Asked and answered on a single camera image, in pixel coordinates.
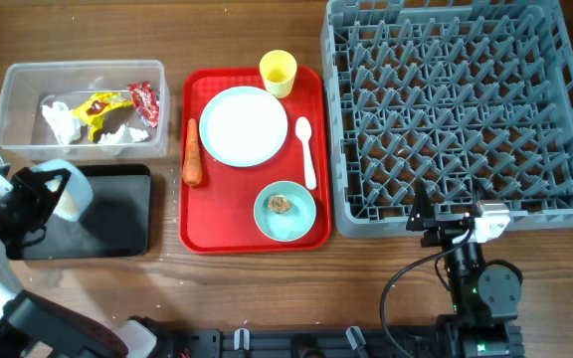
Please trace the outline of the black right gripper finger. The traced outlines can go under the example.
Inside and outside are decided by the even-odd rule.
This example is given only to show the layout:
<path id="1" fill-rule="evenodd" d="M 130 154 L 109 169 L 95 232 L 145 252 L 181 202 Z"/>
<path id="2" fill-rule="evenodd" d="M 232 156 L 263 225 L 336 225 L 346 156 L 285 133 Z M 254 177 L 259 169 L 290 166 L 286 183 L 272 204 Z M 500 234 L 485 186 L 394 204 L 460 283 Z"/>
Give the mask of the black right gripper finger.
<path id="1" fill-rule="evenodd" d="M 473 179 L 472 184 L 473 184 L 472 197 L 474 204 L 478 202 L 487 201 L 490 199 L 489 194 L 487 193 L 483 184 L 478 179 Z"/>
<path id="2" fill-rule="evenodd" d="M 415 188 L 414 203 L 406 224 L 407 231 L 427 231 L 436 227 L 436 214 L 425 184 L 419 181 Z"/>

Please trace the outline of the white rice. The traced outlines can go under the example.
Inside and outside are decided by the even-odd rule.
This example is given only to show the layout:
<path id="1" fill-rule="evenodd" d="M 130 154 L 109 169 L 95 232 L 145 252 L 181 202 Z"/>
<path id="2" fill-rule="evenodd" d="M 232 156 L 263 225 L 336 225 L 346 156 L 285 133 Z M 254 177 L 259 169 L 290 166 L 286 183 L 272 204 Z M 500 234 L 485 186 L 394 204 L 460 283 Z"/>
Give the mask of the white rice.
<path id="1" fill-rule="evenodd" d="M 80 214 L 81 208 L 77 197 L 72 193 L 72 184 L 68 182 L 64 187 L 61 197 L 54 209 L 54 214 L 67 221 L 76 221 Z"/>

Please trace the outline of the light blue rice bowl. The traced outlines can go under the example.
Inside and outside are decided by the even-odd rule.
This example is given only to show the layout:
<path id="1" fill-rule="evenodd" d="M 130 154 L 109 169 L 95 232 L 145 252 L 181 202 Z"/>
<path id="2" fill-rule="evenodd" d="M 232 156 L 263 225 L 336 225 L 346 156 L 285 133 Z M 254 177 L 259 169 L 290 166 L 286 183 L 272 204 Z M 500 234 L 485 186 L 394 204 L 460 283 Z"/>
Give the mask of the light blue rice bowl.
<path id="1" fill-rule="evenodd" d="M 71 173 L 69 182 L 72 184 L 72 193 L 76 195 L 81 208 L 81 214 L 87 209 L 94 197 L 93 189 L 86 176 L 73 164 L 63 159 L 54 159 L 31 167 L 33 172 L 49 172 L 67 169 Z"/>

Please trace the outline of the large white tissue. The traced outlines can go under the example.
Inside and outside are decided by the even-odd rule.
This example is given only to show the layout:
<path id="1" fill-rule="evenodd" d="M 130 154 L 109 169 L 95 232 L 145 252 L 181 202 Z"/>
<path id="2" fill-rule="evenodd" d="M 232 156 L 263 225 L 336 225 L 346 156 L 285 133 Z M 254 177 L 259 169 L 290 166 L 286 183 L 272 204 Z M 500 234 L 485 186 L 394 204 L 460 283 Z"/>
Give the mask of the large white tissue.
<path id="1" fill-rule="evenodd" d="M 70 145 L 81 139 L 84 123 L 73 115 L 68 106 L 55 101 L 42 106 L 42 115 L 52 129 L 59 145 Z"/>

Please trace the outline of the yellow sauce wrapper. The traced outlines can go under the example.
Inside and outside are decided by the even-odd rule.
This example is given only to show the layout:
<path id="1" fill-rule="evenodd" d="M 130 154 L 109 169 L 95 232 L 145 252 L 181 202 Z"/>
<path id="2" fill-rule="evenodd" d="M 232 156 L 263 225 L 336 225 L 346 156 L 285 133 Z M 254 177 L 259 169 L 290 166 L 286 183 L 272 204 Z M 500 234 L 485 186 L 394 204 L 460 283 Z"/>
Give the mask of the yellow sauce wrapper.
<path id="1" fill-rule="evenodd" d="M 99 139 L 108 112 L 132 105 L 133 101 L 120 92 L 97 92 L 73 109 L 72 114 L 88 127 L 89 140 L 95 141 Z"/>

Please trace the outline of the small white tissue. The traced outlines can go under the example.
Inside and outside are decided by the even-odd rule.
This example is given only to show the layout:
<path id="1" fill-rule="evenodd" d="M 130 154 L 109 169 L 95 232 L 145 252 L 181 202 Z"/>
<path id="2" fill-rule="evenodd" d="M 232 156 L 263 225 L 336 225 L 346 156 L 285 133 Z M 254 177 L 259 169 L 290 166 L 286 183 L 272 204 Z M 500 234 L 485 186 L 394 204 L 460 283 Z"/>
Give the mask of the small white tissue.
<path id="1" fill-rule="evenodd" d="M 102 151 L 109 153 L 119 153 L 124 145 L 145 141 L 149 137 L 146 130 L 122 125 L 117 132 L 103 134 L 98 145 Z"/>

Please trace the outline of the red snack wrapper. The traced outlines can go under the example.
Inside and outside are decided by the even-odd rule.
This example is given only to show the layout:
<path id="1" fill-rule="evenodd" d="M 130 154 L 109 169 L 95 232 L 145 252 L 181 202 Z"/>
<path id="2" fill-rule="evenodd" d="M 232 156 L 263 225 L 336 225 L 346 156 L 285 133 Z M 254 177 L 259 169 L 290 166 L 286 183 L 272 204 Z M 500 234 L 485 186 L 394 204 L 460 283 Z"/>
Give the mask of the red snack wrapper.
<path id="1" fill-rule="evenodd" d="M 128 86 L 136 113 L 147 127 L 155 128 L 159 123 L 159 104 L 150 82 Z"/>

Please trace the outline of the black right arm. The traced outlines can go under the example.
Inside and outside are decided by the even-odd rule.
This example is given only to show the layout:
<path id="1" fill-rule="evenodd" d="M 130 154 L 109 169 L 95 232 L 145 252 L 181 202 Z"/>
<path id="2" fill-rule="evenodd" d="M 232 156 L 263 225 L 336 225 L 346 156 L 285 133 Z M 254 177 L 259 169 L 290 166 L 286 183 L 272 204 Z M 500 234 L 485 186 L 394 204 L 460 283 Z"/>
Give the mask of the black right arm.
<path id="1" fill-rule="evenodd" d="M 518 317 L 523 275 L 504 260 L 488 261 L 482 245 L 501 236 L 510 222 L 507 206 L 474 184 L 474 204 L 461 218 L 440 220 L 423 182 L 416 186 L 406 229 L 421 232 L 421 246 L 439 247 L 454 313 L 437 319 L 429 338 L 434 357 L 522 357 Z"/>

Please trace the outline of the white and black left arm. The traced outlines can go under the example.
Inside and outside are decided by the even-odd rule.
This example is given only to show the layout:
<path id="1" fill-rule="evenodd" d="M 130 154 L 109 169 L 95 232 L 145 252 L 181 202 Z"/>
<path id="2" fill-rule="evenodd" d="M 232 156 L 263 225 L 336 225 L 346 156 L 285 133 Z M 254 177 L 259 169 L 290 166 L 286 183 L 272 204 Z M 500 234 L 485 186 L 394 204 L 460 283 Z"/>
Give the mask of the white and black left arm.
<path id="1" fill-rule="evenodd" d="M 21 357 L 37 343 L 57 357 L 156 357 L 166 341 L 141 317 L 116 329 L 24 288 L 9 261 L 25 248 L 29 233 L 43 231 L 59 205 L 75 207 L 76 221 L 93 199 L 86 176 L 55 160 L 0 175 L 0 357 Z"/>

